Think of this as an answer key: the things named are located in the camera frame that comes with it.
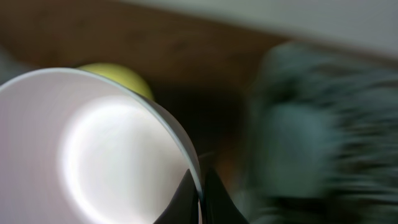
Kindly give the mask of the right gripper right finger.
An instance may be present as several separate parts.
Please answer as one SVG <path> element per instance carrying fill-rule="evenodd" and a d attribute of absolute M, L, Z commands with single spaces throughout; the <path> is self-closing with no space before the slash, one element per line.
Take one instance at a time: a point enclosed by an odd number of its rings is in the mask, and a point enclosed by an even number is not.
<path fill-rule="evenodd" d="M 207 224 L 249 223 L 234 205 L 214 169 L 209 169 L 205 176 L 204 203 Z"/>

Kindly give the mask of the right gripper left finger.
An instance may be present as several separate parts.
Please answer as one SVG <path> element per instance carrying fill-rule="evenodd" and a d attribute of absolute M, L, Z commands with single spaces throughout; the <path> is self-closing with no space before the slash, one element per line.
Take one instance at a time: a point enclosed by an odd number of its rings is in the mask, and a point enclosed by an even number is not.
<path fill-rule="evenodd" d="M 169 205 L 154 224 L 198 224 L 198 201 L 193 177 L 187 170 Z"/>

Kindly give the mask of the white bowl with residue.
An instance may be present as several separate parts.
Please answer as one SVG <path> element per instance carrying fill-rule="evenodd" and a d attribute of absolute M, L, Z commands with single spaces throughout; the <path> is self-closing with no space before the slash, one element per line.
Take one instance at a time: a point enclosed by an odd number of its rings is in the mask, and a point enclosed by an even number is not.
<path fill-rule="evenodd" d="M 46 68 L 1 85 L 2 223 L 154 223 L 200 165 L 163 107 L 105 77 Z"/>

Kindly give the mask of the yellow plate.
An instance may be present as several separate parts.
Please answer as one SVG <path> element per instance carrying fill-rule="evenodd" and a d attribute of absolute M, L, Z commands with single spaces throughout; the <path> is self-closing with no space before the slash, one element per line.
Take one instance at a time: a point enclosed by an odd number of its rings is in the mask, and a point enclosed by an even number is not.
<path fill-rule="evenodd" d="M 78 69 L 106 77 L 131 91 L 154 100 L 149 84 L 130 68 L 114 63 L 91 63 L 80 66 Z"/>

